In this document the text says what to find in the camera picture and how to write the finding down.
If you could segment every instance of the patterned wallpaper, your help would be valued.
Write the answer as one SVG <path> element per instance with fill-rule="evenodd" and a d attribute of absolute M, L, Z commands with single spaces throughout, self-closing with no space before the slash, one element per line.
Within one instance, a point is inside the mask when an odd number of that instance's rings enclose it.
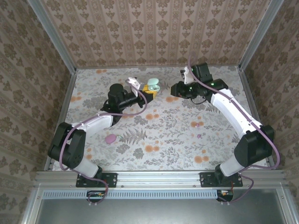
<path fill-rule="evenodd" d="M 0 1 L 0 223 L 15 224 L 43 170 L 69 71 L 25 0 Z"/>
<path fill-rule="evenodd" d="M 299 204 L 299 1 L 285 0 L 245 70 L 264 124 L 276 131 L 292 194 Z"/>
<path fill-rule="evenodd" d="M 238 64 L 270 0 L 42 0 L 79 68 Z"/>

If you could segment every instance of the orange flower pattern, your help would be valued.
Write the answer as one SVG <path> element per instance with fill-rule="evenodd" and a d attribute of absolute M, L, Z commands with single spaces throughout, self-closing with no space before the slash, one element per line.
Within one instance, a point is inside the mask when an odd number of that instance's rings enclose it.
<path fill-rule="evenodd" d="M 208 102 L 195 105 L 170 95 L 169 87 L 181 81 L 179 69 L 81 70 L 66 118 L 69 123 L 95 115 L 107 99 L 110 85 L 124 82 L 128 76 L 142 82 L 157 77 L 161 85 L 145 112 L 132 116 L 142 108 L 126 108 L 116 125 L 87 139 L 85 157 L 105 170 L 214 169 L 231 157 L 239 139 L 223 115 Z M 237 68 L 210 67 L 210 72 L 229 83 L 236 99 L 249 111 Z M 109 134 L 117 136 L 110 145 L 104 142 Z"/>

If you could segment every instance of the floral fabric surface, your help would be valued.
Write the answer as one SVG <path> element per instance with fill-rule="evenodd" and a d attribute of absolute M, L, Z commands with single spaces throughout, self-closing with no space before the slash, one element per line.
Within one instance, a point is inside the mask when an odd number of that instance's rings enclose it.
<path fill-rule="evenodd" d="M 143 83 L 160 80 L 161 91 L 138 116 L 125 116 L 113 127 L 99 131 L 85 143 L 85 157 L 104 170 L 200 170 L 214 169 L 233 155 L 239 138 L 235 130 L 210 103 L 195 105 L 170 95 L 181 81 L 181 68 L 78 70 L 66 122 L 75 123 L 95 115 L 107 99 L 110 85 L 125 84 L 128 77 Z M 235 66 L 209 67 L 214 79 L 222 78 L 239 103 L 249 111 Z M 124 110 L 136 113 L 138 105 Z M 105 137 L 116 134 L 111 145 Z M 53 170 L 60 170 L 56 161 Z"/>

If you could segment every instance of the pink eraser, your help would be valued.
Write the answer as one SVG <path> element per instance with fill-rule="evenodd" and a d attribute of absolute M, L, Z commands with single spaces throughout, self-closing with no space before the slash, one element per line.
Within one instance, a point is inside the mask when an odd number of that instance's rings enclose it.
<path fill-rule="evenodd" d="M 106 142 L 107 144 L 111 144 L 111 143 L 115 142 L 115 140 L 116 140 L 116 135 L 115 135 L 115 134 L 110 134 L 110 135 L 108 135 L 108 136 L 105 138 L 105 142 Z"/>

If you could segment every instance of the wire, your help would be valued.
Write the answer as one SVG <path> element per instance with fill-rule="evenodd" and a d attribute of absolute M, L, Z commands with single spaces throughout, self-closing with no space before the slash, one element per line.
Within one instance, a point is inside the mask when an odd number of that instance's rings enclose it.
<path fill-rule="evenodd" d="M 191 57 L 194 55 L 194 52 L 193 53 L 191 53 L 190 55 L 189 55 L 189 58 L 188 58 L 188 69 L 189 69 L 189 71 L 190 71 L 190 73 L 191 73 L 191 75 L 193 76 L 193 78 L 199 83 L 199 84 L 201 84 L 203 87 L 205 87 L 205 88 L 207 88 L 207 89 L 209 89 L 209 90 L 211 90 L 211 91 L 213 91 L 213 92 L 216 92 L 216 93 L 219 93 L 219 94 L 221 94 L 222 96 L 224 96 L 225 98 L 227 98 L 237 109 L 238 109 L 238 111 L 243 115 L 243 117 L 249 122 L 249 124 L 251 124 L 265 139 L 266 139 L 266 141 L 272 146 L 272 148 L 273 148 L 273 150 L 274 150 L 274 152 L 275 152 L 275 154 L 276 154 L 276 158 L 277 158 L 277 161 L 276 161 L 276 164 L 273 166 L 273 167 L 264 167 L 264 166 L 258 166 L 258 165 L 251 165 L 250 167 L 256 167 L 256 168 L 262 168 L 262 169 L 275 169 L 275 168 L 277 168 L 278 166 L 279 166 L 279 163 L 280 163 L 280 156 L 279 156 L 279 152 L 278 152 L 278 150 L 277 150 L 277 148 L 276 148 L 276 146 L 274 145 L 274 143 L 268 138 L 268 136 L 267 135 L 265 135 L 263 132 L 262 132 L 262 130 L 255 124 L 255 123 L 253 123 L 253 121 L 250 119 L 250 117 L 248 117 L 245 113 L 244 113 L 244 111 L 239 107 L 239 105 L 231 98 L 231 97 L 229 97 L 228 95 L 226 95 L 225 93 L 223 93 L 223 92 L 220 92 L 220 91 L 218 91 L 218 90 L 216 90 L 216 89 L 214 89 L 214 88 L 212 88 L 212 87 L 210 87 L 210 86 L 208 86 L 208 85 L 206 85 L 206 84 L 204 84 L 203 82 L 201 82 L 200 80 L 198 80 L 197 78 L 196 78 L 196 76 L 193 74 L 193 72 L 192 72 L 192 68 L 191 68 Z M 242 171 L 245 171 L 246 169 L 248 169 L 249 167 L 246 167 L 246 168 L 244 168 L 244 169 L 242 169 L 241 171 L 239 171 L 239 175 L 241 176 L 241 177 L 243 177 L 243 178 L 245 178 L 245 179 L 248 179 L 248 180 L 251 180 L 252 181 L 252 183 L 251 183 L 251 185 L 250 185 L 250 187 L 245 191 L 245 193 L 243 194 L 243 195 L 241 195 L 239 198 L 237 198 L 237 199 L 235 199 L 235 200 L 233 200 L 233 201 L 231 201 L 231 202 L 229 202 L 229 203 L 233 203 L 233 202 L 237 202 L 237 201 L 239 201 L 241 198 L 243 198 L 249 191 L 250 191 L 250 189 L 253 187 L 253 184 L 254 184 L 254 181 L 253 181 L 253 179 L 251 179 L 250 177 L 247 177 L 247 176 L 244 176 L 244 175 L 242 175 L 241 174 L 241 172 Z"/>
<path fill-rule="evenodd" d="M 101 193 L 101 192 L 95 192 L 94 191 L 94 192 L 90 192 L 88 194 L 87 201 L 89 202 L 89 205 L 91 205 L 93 203 L 93 202 L 90 201 L 91 195 L 96 195 L 96 194 L 99 194 L 99 193 Z M 94 202 L 94 204 L 97 205 L 97 203 L 101 203 L 102 200 L 104 200 L 104 196 L 98 202 Z"/>
<path fill-rule="evenodd" d="M 242 175 L 241 173 L 239 173 L 239 175 L 240 175 L 241 177 L 245 178 L 245 179 L 250 180 L 250 181 L 251 181 L 251 185 L 249 186 L 249 188 L 248 188 L 248 189 L 247 189 L 247 190 L 246 190 L 240 197 L 238 197 L 237 199 L 234 199 L 234 200 L 232 200 L 232 201 L 230 201 L 230 202 L 228 202 L 228 201 L 225 200 L 224 198 L 218 196 L 218 198 L 220 198 L 221 200 L 223 200 L 223 202 L 225 202 L 225 203 L 227 203 L 227 204 L 235 203 L 235 202 L 241 200 L 241 198 L 243 198 L 245 195 L 247 195 L 247 193 L 252 189 L 252 187 L 253 187 L 253 185 L 254 185 L 254 181 L 253 181 L 253 179 L 250 178 L 250 177 L 244 176 L 244 175 Z"/>
<path fill-rule="evenodd" d="M 136 89 L 133 85 L 131 85 L 131 84 L 128 82 L 128 79 L 126 80 L 126 83 L 127 83 L 129 86 L 131 86 L 131 88 L 133 88 L 134 90 L 136 90 L 136 91 L 139 93 L 139 95 L 144 99 L 144 102 L 145 102 L 144 108 L 143 108 L 140 112 L 138 112 L 138 113 L 132 113 L 132 114 L 122 114 L 122 113 L 101 113 L 101 114 L 97 114 L 97 115 L 95 115 L 95 116 L 92 116 L 91 118 L 86 119 L 86 120 L 83 121 L 83 122 L 80 122 L 80 123 L 77 124 L 76 126 L 74 126 L 74 127 L 68 132 L 68 134 L 66 135 L 65 140 L 64 140 L 64 142 L 63 142 L 63 144 L 62 144 L 62 147 L 61 147 L 60 155 L 59 155 L 59 166 L 60 166 L 60 168 L 61 168 L 63 171 L 68 170 L 68 168 L 64 168 L 64 167 L 63 167 L 63 164 L 62 164 L 62 158 L 63 158 L 63 154 L 64 154 L 65 146 L 66 146 L 67 141 L 69 140 L 71 134 L 72 134 L 78 127 L 80 127 L 80 126 L 82 126 L 82 125 L 84 125 L 84 124 L 88 124 L 89 122 L 91 122 L 91 121 L 93 121 L 93 120 L 96 120 L 96 119 L 98 119 L 99 117 L 102 117 L 102 116 L 108 116 L 108 115 L 112 115 L 112 116 L 136 116 L 136 115 L 139 115 L 139 114 L 143 113 L 143 112 L 146 110 L 146 108 L 148 107 L 148 101 L 146 100 L 146 97 L 143 95 L 143 93 L 142 93 L 141 91 L 139 91 L 139 90 Z M 105 181 L 103 181 L 103 180 L 101 180 L 101 179 L 97 179 L 97 178 L 88 177 L 88 176 L 86 176 L 86 175 L 84 175 L 84 174 L 81 174 L 80 172 L 78 172 L 78 171 L 76 171 L 76 170 L 74 170 L 74 169 L 70 169 L 70 170 L 74 171 L 75 173 L 77 173 L 77 174 L 79 174 L 79 175 L 83 176 L 84 178 L 89 179 L 89 180 L 91 180 L 91 181 L 99 181 L 99 182 L 103 183 L 103 184 L 105 185 L 105 188 L 106 188 L 106 190 L 105 190 L 105 194 L 103 195 L 103 197 L 102 197 L 97 203 L 100 203 L 100 202 L 102 202 L 102 201 L 104 200 L 104 198 L 105 198 L 105 197 L 107 196 L 107 194 L 108 194 L 108 189 L 109 189 L 108 184 L 107 184 Z"/>
<path fill-rule="evenodd" d="M 200 103 L 194 103 L 194 104 L 195 104 L 195 105 L 200 105 L 200 104 L 203 104 L 204 102 L 206 102 L 206 99 L 205 99 L 204 101 L 200 102 Z"/>
<path fill-rule="evenodd" d="M 231 182 L 232 182 L 232 188 L 230 190 L 234 193 L 234 183 L 233 183 L 233 181 L 231 181 Z"/>
<path fill-rule="evenodd" d="M 238 111 L 243 115 L 243 117 L 266 139 L 266 141 L 272 146 L 275 154 L 276 154 L 276 157 L 277 157 L 277 161 L 276 161 L 276 164 L 273 166 L 273 167 L 264 167 L 264 166 L 258 166 L 258 165 L 251 165 L 251 167 L 256 167 L 256 168 L 263 168 L 263 169 L 275 169 L 279 166 L 279 163 L 280 163 L 280 156 L 279 156 L 279 152 L 276 148 L 276 146 L 274 145 L 274 143 L 268 138 L 267 135 L 265 135 L 262 130 L 255 124 L 253 123 L 253 121 L 250 119 L 250 117 L 248 117 L 244 111 L 239 107 L 239 105 L 232 99 L 230 98 L 228 95 L 226 95 L 225 93 L 223 92 L 220 92 L 206 84 L 204 84 L 203 82 L 199 81 L 196 76 L 193 74 L 192 72 L 192 69 L 191 69 L 191 56 L 192 54 L 190 54 L 189 58 L 188 58 L 188 69 L 191 73 L 191 75 L 193 76 L 193 78 L 199 83 L 201 84 L 203 87 L 209 89 L 209 90 L 212 90 L 213 92 L 216 92 L 216 93 L 219 93 L 221 94 L 222 96 L 224 96 L 225 98 L 227 98 L 237 109 Z"/>

